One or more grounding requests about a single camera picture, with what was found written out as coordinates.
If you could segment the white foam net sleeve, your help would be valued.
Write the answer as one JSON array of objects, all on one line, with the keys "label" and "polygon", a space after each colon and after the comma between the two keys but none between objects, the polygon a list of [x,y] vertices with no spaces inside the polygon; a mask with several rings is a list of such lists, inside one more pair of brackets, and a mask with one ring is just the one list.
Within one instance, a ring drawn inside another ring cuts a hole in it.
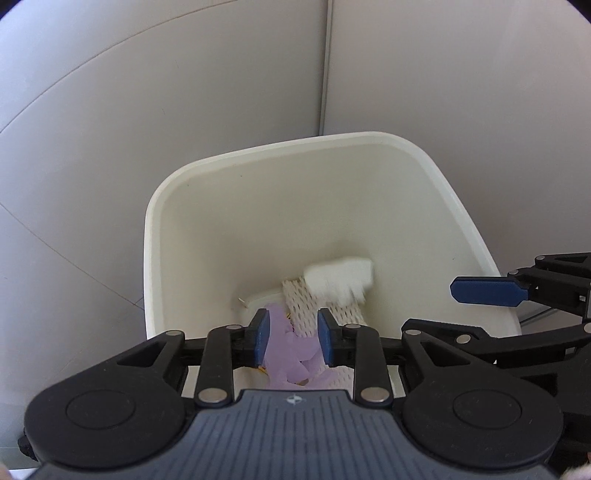
[{"label": "white foam net sleeve", "polygon": [[304,340],[305,346],[311,351],[311,354],[306,354],[307,359],[301,360],[301,365],[308,371],[308,377],[298,380],[297,384],[308,389],[346,390],[352,394],[353,369],[346,366],[332,368],[325,364],[318,341],[318,311],[328,308],[341,326],[366,326],[361,307],[356,303],[342,307],[318,300],[311,295],[301,278],[283,281],[281,288],[294,336]]}]

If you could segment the purple plastic wrapper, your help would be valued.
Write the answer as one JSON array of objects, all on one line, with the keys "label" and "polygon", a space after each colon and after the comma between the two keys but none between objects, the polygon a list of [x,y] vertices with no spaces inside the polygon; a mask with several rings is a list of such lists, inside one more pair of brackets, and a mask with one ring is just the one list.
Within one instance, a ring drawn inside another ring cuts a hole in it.
[{"label": "purple plastic wrapper", "polygon": [[328,385],[318,336],[300,337],[287,319],[283,306],[266,305],[270,314],[270,337],[263,358],[271,390],[318,389]]}]

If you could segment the white tissue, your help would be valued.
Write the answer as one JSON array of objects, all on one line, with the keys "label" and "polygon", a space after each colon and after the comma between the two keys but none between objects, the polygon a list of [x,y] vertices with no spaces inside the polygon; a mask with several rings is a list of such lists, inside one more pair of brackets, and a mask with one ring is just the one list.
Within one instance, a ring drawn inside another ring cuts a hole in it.
[{"label": "white tissue", "polygon": [[303,278],[311,297],[319,303],[340,307],[363,304],[374,285],[374,263],[366,258],[346,257],[308,266]]}]

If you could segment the cream plastic trash bin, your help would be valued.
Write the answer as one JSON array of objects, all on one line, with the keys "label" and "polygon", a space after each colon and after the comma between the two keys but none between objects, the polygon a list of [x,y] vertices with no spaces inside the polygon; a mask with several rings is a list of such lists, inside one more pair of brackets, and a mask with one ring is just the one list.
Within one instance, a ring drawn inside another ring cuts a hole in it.
[{"label": "cream plastic trash bin", "polygon": [[304,269],[348,257],[374,265],[356,323],[396,337],[411,318],[518,335],[516,314],[465,305],[459,276],[498,268],[433,160],[392,134],[317,137],[193,162],[152,196],[145,218],[148,336],[178,329],[204,337],[280,304],[314,315]]}]

